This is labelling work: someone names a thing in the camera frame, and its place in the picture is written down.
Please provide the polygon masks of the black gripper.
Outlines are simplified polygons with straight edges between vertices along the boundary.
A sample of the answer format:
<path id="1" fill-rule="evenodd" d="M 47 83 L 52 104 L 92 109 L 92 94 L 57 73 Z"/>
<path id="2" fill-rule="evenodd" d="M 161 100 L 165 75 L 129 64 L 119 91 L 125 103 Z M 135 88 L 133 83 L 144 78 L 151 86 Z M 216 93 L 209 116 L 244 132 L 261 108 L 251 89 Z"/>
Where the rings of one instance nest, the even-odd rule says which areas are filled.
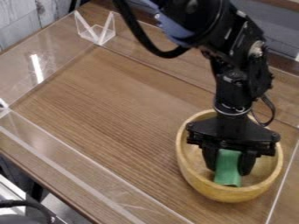
<path id="1" fill-rule="evenodd" d="M 243 152 L 237 161 L 237 172 L 241 176 L 251 173 L 256 156 L 276 154 L 279 134 L 263 127 L 248 115 L 223 115 L 212 111 L 193 117 L 185 124 L 187 143 L 197 145 L 207 168 L 216 170 L 219 150 Z"/>

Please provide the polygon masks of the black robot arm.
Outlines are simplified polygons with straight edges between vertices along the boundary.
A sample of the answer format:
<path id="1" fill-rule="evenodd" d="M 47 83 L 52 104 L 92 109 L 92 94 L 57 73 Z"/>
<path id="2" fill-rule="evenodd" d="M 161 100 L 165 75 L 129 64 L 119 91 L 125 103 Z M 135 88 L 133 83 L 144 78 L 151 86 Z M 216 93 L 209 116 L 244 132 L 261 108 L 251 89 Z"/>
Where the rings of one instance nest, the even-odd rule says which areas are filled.
<path id="1" fill-rule="evenodd" d="M 276 154 L 280 140 L 264 123 L 248 118 L 253 101 L 268 100 L 274 80 L 263 30 L 229 0 L 149 1 L 169 40 L 200 49 L 216 82 L 216 116 L 187 124 L 187 143 L 199 145 L 211 170 L 221 149 L 237 151 L 237 172 L 245 176 L 257 158 Z"/>

